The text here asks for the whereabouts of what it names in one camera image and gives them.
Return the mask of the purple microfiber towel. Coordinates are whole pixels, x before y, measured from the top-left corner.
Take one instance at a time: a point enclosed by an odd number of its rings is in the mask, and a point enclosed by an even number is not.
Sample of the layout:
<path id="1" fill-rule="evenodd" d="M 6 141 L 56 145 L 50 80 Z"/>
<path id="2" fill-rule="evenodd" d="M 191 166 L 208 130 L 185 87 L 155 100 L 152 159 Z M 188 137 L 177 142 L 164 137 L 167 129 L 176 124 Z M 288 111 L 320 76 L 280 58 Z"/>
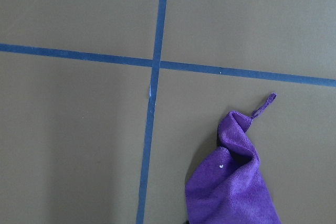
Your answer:
<path id="1" fill-rule="evenodd" d="M 217 128 L 217 148 L 185 185 L 189 223 L 280 223 L 260 172 L 259 155 L 247 136 L 255 118 L 276 94 L 247 116 L 230 111 Z"/>

